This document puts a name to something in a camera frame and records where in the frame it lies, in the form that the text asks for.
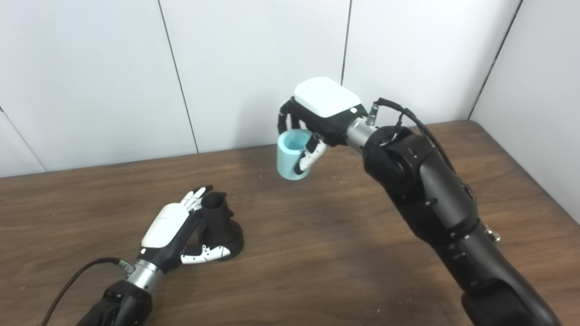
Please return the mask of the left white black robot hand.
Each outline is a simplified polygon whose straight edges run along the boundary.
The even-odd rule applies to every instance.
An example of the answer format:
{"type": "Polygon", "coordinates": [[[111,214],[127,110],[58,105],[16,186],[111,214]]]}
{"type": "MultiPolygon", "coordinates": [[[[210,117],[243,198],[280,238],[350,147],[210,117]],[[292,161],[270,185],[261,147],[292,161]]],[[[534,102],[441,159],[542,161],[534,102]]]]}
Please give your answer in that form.
{"type": "Polygon", "coordinates": [[[212,185],[195,188],[180,202],[164,206],[141,240],[137,260],[153,265],[158,273],[166,274],[183,264],[204,264],[232,258],[233,251],[223,244],[187,245],[201,225],[202,199],[211,190],[212,185]]]}

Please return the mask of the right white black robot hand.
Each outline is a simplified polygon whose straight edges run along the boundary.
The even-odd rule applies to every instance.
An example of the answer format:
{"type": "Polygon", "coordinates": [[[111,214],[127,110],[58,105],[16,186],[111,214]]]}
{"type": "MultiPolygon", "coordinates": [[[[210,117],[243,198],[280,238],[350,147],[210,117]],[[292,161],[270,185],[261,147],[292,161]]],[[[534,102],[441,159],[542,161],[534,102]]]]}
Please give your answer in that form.
{"type": "Polygon", "coordinates": [[[303,81],[278,112],[278,171],[289,180],[305,177],[327,147],[359,153],[374,132],[360,98],[328,77],[303,81]]]}

